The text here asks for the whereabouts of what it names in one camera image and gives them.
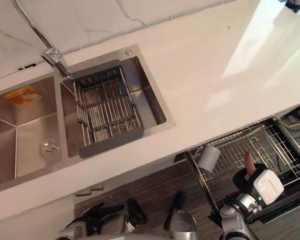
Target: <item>red object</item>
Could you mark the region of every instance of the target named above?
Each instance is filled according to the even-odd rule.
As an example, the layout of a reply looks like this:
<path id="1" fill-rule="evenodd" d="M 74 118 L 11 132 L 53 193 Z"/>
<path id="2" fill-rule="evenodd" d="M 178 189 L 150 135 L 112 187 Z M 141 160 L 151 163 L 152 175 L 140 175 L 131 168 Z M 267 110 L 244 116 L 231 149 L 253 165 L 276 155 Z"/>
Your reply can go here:
<path id="1" fill-rule="evenodd" d="M 246 152 L 244 155 L 244 165 L 246 168 L 246 172 L 248 173 L 249 177 L 256 171 L 256 167 L 254 161 L 251 158 L 250 152 Z"/>

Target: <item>chrome faucet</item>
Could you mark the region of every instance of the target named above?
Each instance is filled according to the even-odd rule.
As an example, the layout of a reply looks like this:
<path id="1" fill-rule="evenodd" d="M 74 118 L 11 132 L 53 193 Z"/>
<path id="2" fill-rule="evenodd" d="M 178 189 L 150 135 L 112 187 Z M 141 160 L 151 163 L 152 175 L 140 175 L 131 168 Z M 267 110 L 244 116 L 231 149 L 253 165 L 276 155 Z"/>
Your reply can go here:
<path id="1" fill-rule="evenodd" d="M 19 12 L 19 14 L 24 18 L 32 30 L 38 35 L 42 42 L 47 46 L 47 49 L 41 53 L 41 57 L 51 66 L 53 69 L 65 79 L 70 78 L 69 68 L 62 56 L 62 53 L 57 49 L 43 34 L 43 32 L 38 28 L 35 22 L 29 17 L 27 12 L 22 8 L 19 0 L 11 0 L 12 5 Z"/>

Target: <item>dish drying rack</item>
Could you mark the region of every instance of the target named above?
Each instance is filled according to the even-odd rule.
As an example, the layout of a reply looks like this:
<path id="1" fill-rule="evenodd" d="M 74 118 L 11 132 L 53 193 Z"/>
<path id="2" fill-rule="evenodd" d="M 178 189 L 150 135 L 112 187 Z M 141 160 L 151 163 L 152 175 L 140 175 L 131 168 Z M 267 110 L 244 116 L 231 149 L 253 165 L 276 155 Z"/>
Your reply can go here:
<path id="1" fill-rule="evenodd" d="M 197 165 L 208 145 L 221 151 L 212 173 Z M 227 133 L 184 153 L 213 214 L 219 213 L 226 198 L 239 195 L 232 177 L 245 167 L 246 152 L 250 152 L 254 163 L 263 163 L 274 171 L 284 186 L 300 180 L 300 147 L 275 117 Z"/>
<path id="2" fill-rule="evenodd" d="M 84 146 L 142 127 L 120 66 L 76 79 L 73 88 Z"/>

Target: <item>double sink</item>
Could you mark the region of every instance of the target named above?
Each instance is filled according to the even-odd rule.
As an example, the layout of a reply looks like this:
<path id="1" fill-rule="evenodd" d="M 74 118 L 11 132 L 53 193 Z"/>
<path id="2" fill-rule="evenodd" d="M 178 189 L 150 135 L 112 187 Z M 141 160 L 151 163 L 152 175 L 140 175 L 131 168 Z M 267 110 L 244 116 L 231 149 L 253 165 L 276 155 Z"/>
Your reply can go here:
<path id="1" fill-rule="evenodd" d="M 0 191 L 175 125 L 137 45 L 0 93 Z"/>

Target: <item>kitchen counter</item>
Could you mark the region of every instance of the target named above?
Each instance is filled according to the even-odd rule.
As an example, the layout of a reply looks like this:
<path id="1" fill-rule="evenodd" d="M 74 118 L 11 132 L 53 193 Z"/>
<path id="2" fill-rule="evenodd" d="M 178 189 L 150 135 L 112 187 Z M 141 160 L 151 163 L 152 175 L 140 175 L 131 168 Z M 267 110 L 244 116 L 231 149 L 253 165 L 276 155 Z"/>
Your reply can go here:
<path id="1" fill-rule="evenodd" d="M 69 65 L 138 44 L 176 126 L 0 192 L 0 220 L 300 104 L 300 18 L 239 0 L 65 55 Z M 0 78 L 0 91 L 51 72 Z"/>

